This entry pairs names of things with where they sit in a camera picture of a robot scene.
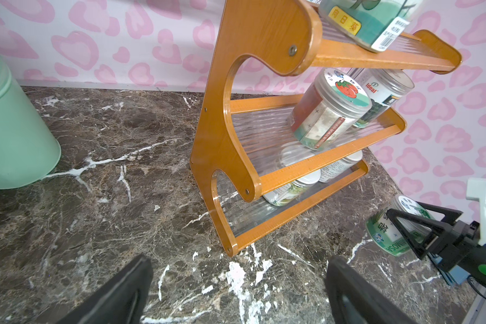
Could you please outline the green leaf lid seed jar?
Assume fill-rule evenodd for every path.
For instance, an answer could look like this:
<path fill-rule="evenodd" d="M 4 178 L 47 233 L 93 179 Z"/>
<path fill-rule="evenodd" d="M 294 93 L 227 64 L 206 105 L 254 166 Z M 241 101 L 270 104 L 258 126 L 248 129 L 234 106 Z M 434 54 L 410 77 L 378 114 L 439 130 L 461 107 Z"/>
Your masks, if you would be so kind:
<path fill-rule="evenodd" d="M 433 220 L 433 216 L 413 199 L 397 194 L 383 209 L 366 221 L 366 228 L 375 243 L 385 252 L 398 257 L 410 251 L 406 239 L 388 219 L 387 210 L 394 209 Z"/>

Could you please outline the tomato lid seed jar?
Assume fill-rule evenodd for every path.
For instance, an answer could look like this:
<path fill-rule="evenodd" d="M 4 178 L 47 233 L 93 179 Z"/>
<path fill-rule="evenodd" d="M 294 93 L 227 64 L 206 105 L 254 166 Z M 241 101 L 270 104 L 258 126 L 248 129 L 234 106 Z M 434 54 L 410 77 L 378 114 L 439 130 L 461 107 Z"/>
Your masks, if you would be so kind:
<path fill-rule="evenodd" d="M 294 137 L 305 147 L 323 151 L 372 107 L 357 81 L 335 68 L 322 69 L 288 122 Z"/>

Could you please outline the sunflower lid seed jar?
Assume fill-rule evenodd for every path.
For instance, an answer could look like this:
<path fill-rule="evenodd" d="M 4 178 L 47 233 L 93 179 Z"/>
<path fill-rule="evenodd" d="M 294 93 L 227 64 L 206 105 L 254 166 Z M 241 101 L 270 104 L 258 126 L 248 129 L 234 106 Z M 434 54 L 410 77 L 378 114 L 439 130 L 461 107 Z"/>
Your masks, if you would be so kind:
<path fill-rule="evenodd" d="M 422 0 L 327 0 L 319 14 L 362 48 L 384 52 L 423 9 Z"/>

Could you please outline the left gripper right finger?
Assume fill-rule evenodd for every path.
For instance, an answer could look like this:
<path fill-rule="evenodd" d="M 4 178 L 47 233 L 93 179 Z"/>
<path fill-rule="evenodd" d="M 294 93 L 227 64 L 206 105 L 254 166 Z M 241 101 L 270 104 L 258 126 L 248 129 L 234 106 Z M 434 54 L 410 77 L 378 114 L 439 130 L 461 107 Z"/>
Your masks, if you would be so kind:
<path fill-rule="evenodd" d="M 336 323 L 414 323 L 341 256 L 331 256 L 325 289 Z"/>

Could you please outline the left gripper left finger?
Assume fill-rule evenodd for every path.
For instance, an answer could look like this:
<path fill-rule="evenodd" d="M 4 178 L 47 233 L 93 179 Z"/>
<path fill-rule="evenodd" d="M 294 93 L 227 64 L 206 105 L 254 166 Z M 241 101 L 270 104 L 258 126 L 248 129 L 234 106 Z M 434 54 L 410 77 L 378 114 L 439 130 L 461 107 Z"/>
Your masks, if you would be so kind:
<path fill-rule="evenodd" d="M 153 280 L 151 259 L 136 256 L 59 323 L 140 323 Z"/>

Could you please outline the green label white-lid jar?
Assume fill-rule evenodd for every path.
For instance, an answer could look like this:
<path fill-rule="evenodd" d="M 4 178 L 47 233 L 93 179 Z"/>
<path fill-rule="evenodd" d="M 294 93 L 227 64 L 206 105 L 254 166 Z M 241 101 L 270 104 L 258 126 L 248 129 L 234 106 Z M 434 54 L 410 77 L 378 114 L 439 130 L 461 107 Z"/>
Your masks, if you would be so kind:
<path fill-rule="evenodd" d="M 321 170 L 315 170 L 314 172 L 283 185 L 270 193 L 264 194 L 263 197 L 268 203 L 277 207 L 283 207 L 315 185 L 320 180 L 320 177 Z"/>

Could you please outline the orange wooden three-tier shelf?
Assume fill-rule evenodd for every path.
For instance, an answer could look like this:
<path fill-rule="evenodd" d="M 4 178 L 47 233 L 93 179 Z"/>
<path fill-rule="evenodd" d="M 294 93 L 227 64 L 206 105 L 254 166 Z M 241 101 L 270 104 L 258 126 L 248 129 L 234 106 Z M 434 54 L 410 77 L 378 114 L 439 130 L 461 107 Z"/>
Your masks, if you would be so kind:
<path fill-rule="evenodd" d="M 340 36 L 310 1 L 227 1 L 190 167 L 225 252 L 235 256 L 369 171 L 365 161 L 317 184 L 283 207 L 264 195 L 330 163 L 403 132 L 389 109 L 369 127 L 345 132 L 325 151 L 298 143 L 288 116 L 299 94 L 233 100 L 236 73 L 254 58 L 280 76 L 309 67 L 394 68 L 449 74 L 461 53 L 433 32 L 404 33 L 394 47 L 371 53 Z"/>

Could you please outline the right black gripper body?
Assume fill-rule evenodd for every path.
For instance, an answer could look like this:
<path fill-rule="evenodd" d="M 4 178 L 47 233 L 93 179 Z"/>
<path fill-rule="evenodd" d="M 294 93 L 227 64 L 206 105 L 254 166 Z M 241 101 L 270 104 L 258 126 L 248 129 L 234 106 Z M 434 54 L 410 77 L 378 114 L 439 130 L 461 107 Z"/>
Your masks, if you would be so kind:
<path fill-rule="evenodd" d="M 460 267 L 486 288 L 486 244 L 479 245 L 479 224 L 457 221 L 454 225 L 432 221 L 434 241 L 427 246 L 429 255 L 440 259 L 437 267 L 449 272 Z"/>

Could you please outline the mint green pencil cup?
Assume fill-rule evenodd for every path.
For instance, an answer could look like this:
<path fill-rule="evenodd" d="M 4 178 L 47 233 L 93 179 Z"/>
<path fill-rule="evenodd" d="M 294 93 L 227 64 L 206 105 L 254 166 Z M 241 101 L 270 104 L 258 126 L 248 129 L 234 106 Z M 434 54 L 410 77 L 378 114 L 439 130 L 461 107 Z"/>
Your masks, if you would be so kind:
<path fill-rule="evenodd" d="M 0 190 L 44 178 L 60 157 L 58 141 L 0 57 Z"/>

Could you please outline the blue grey pad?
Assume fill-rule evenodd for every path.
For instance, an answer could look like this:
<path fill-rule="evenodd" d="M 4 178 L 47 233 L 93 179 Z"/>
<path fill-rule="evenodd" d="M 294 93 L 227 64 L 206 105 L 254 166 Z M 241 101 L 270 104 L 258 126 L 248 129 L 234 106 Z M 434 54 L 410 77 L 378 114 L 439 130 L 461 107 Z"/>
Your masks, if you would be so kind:
<path fill-rule="evenodd" d="M 441 263 L 442 258 L 438 255 L 430 254 L 429 257 L 434 264 L 434 266 L 437 267 L 438 271 L 440 274 L 444 277 L 446 283 L 449 286 L 459 286 L 463 282 L 465 282 L 470 275 L 467 271 L 465 271 L 463 268 L 460 266 L 456 265 L 454 266 L 451 270 L 449 271 L 444 271 L 438 267 L 438 265 Z"/>

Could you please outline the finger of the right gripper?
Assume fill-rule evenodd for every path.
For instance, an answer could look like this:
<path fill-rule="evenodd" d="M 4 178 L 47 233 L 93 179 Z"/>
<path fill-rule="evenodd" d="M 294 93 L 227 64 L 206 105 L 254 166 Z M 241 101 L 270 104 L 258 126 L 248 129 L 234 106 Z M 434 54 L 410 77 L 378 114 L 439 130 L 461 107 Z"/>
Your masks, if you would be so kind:
<path fill-rule="evenodd" d="M 428 219 L 425 217 L 420 217 L 417 220 L 418 224 L 424 225 L 424 226 L 456 226 L 458 225 L 459 222 L 459 217 L 463 214 L 463 212 L 456 210 L 456 209 L 449 209 L 447 207 L 441 207 L 437 205 L 430 205 L 424 202 L 419 202 L 418 204 L 422 206 L 422 208 L 428 210 L 428 211 L 433 211 L 439 214 L 442 214 L 444 218 L 441 221 L 433 220 L 433 219 Z"/>
<path fill-rule="evenodd" d="M 432 252 L 432 246 L 439 244 L 450 231 L 450 225 L 445 222 L 405 211 L 388 209 L 386 215 L 420 260 Z"/>

